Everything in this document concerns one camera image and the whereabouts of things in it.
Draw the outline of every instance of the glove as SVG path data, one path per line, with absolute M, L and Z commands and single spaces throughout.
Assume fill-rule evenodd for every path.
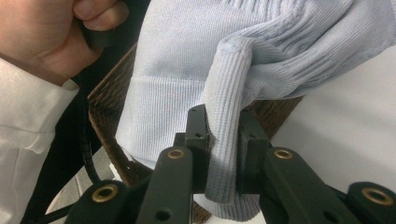
M 306 94 L 374 57 L 395 40 L 389 0 L 153 0 L 117 132 L 153 168 L 205 103 L 214 136 L 206 191 L 213 215 L 245 221 L 258 196 L 235 192 L 239 111 L 255 99 Z

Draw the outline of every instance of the white background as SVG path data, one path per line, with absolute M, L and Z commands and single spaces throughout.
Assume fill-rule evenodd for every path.
M 299 152 L 342 191 L 371 181 L 396 192 L 396 47 L 306 95 L 272 143 Z

